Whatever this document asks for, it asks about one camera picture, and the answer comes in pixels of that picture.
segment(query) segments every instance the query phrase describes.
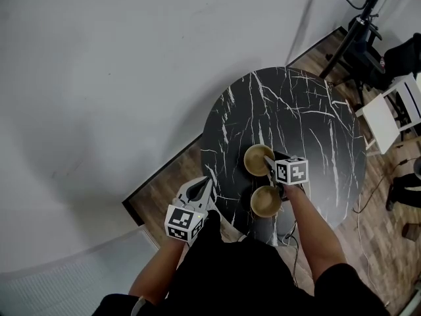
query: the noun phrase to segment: shoe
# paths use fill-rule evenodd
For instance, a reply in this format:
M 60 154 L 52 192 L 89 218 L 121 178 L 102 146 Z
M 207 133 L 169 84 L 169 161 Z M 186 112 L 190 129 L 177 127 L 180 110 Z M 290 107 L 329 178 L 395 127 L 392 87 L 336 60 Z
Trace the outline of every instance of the shoe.
M 393 206 L 395 206 L 395 202 L 396 202 L 396 200 L 393 200 L 393 183 L 392 183 L 389 186 L 389 193 L 387 194 L 386 209 L 388 211 L 392 211 Z

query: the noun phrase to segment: brown cup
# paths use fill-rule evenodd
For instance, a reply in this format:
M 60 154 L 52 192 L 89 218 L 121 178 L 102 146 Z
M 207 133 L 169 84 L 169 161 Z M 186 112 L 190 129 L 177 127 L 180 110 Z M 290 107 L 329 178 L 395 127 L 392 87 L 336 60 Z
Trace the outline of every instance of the brown cup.
M 247 149 L 244 154 L 245 169 L 253 176 L 266 176 L 269 169 L 264 162 L 267 155 L 271 160 L 275 160 L 274 152 L 263 144 L 255 144 Z
M 262 218 L 273 217 L 281 208 L 278 189 L 272 186 L 259 187 L 251 196 L 250 206 Z

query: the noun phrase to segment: forearm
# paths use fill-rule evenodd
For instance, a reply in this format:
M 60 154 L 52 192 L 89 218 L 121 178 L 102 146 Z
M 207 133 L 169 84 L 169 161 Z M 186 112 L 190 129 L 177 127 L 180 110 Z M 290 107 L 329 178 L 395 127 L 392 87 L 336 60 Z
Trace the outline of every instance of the forearm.
M 129 295 L 143 296 L 155 305 L 163 301 L 176 272 L 184 245 L 183 241 L 168 238 L 137 276 Z
M 345 255 L 335 233 L 305 193 L 295 186 L 285 186 L 285 190 L 297 221 L 301 247 L 316 282 L 326 269 L 346 263 Z

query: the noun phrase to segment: black marble table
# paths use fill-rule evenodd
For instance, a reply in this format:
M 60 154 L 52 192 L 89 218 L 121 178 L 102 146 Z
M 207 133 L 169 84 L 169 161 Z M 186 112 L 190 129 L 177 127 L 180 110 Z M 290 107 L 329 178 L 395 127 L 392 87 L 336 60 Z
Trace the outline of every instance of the black marble table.
M 222 93 L 203 131 L 202 170 L 216 184 L 218 210 L 240 232 L 285 244 L 295 221 L 291 204 L 272 218 L 250 208 L 253 191 L 270 184 L 245 170 L 253 144 L 307 158 L 304 187 L 318 212 L 332 228 L 347 217 L 364 181 L 365 143 L 348 102 L 325 80 L 284 67 L 250 72 Z

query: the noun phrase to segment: black chair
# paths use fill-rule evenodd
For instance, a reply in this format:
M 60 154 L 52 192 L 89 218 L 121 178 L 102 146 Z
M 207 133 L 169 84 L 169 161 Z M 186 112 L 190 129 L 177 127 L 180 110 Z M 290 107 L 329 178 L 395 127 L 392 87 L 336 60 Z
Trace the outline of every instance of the black chair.
M 349 23 L 349 28 L 354 22 L 358 22 L 356 18 Z M 415 33 L 405 43 L 386 51 L 383 66 L 380 64 L 382 56 L 372 46 L 376 38 L 382 40 L 382 36 L 377 32 L 377 27 L 371 23 L 372 19 L 366 22 L 365 27 L 346 50 L 343 55 L 344 61 L 339 61 L 349 75 L 335 84 L 337 86 L 354 80 L 361 102 L 358 107 L 364 105 L 362 96 L 364 85 L 367 85 L 367 90 L 376 88 L 384 91 L 388 89 L 395 77 L 410 73 L 416 77 L 416 74 L 421 71 L 421 34 Z M 326 58 L 330 60 L 332 56 L 326 55 Z

